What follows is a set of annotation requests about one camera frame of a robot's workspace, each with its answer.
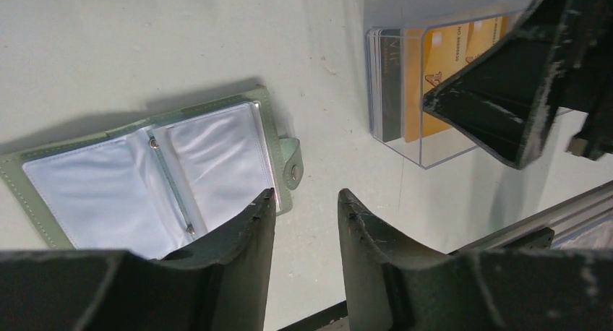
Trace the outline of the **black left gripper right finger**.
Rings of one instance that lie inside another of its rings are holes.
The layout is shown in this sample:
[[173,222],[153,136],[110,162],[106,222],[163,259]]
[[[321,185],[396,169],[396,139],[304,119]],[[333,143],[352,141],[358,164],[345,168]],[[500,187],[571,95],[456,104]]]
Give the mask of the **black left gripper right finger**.
[[448,255],[338,193],[352,330],[610,330],[609,250],[487,249]]

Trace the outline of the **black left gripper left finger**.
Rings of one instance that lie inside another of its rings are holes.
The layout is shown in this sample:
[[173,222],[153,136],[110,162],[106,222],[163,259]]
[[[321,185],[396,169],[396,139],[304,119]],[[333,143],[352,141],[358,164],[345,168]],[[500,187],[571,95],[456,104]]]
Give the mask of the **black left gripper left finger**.
[[1,253],[3,330],[261,330],[275,196],[162,259],[124,250]]

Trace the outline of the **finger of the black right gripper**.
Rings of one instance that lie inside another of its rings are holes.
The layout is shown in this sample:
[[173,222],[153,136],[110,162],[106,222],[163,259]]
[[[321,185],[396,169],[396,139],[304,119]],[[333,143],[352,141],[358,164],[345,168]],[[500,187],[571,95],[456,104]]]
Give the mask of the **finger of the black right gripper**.
[[518,170],[541,157],[559,108],[586,114],[569,153],[612,152],[612,0],[532,0],[509,33],[423,102]]

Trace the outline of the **clear plastic card box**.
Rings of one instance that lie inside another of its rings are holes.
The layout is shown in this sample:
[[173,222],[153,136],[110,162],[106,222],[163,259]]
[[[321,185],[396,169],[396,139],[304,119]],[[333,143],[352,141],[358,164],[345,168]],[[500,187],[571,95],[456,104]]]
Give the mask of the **clear plastic card box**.
[[[483,19],[494,17],[494,16],[497,16],[497,15],[507,15],[510,18],[510,20],[509,20],[509,25],[508,25],[507,31],[505,33],[505,35],[506,35],[507,33],[509,33],[512,30],[514,24],[516,23],[516,21],[518,20],[518,18],[522,15],[522,13],[524,11],[513,13],[513,14],[507,14],[502,9],[497,9],[497,10],[495,10],[495,12],[492,15],[490,15],[488,17],[485,17]],[[429,26],[429,27],[438,27],[438,26],[447,25],[447,24],[455,24],[455,23],[459,23],[459,22],[470,22],[470,21],[474,21],[474,19],[472,19],[472,20],[468,20],[468,19],[463,19],[463,20],[444,20],[441,23],[439,23],[438,25],[432,25],[432,26]],[[400,39],[402,40],[402,56],[403,56],[403,60],[404,60],[404,47],[403,47],[403,39],[404,39],[404,37],[403,37],[403,31],[406,30],[406,29],[402,29],[402,28],[385,28],[385,29],[399,29],[400,30]],[[402,109],[402,120],[403,120],[402,137],[399,138],[399,139],[393,140],[393,141],[389,141],[389,142],[381,142],[380,141],[381,143],[386,144],[387,146],[393,148],[394,150],[396,150],[400,154],[406,156],[408,159],[412,160],[415,163],[418,163],[419,165],[421,165],[423,167],[429,167],[429,166],[432,166],[432,165],[434,165],[434,164],[436,164],[436,163],[438,163],[438,162],[440,162],[442,160],[448,160],[452,156],[457,155],[460,152],[466,151],[472,145],[478,146],[470,138],[468,138],[462,132],[459,132],[457,129],[452,127],[450,124],[448,124],[448,125],[450,125],[450,128],[445,130],[445,131],[443,131],[443,132],[439,132],[439,133],[436,133],[436,134],[433,134],[433,135],[430,135],[430,136],[427,136],[427,137],[421,137],[421,138],[419,138],[419,139],[417,139],[416,141],[413,141],[413,142],[405,142],[404,138],[403,138],[403,133],[404,133],[404,118],[403,117],[404,117],[404,100],[405,100],[405,97],[404,97],[404,85],[403,85],[403,83],[404,83],[404,73],[403,73],[403,76],[402,76],[402,105],[403,105],[403,109]],[[424,102],[424,96],[425,95],[426,95],[426,93],[422,97],[421,110],[422,110],[423,114],[428,114],[423,109],[423,102]]]

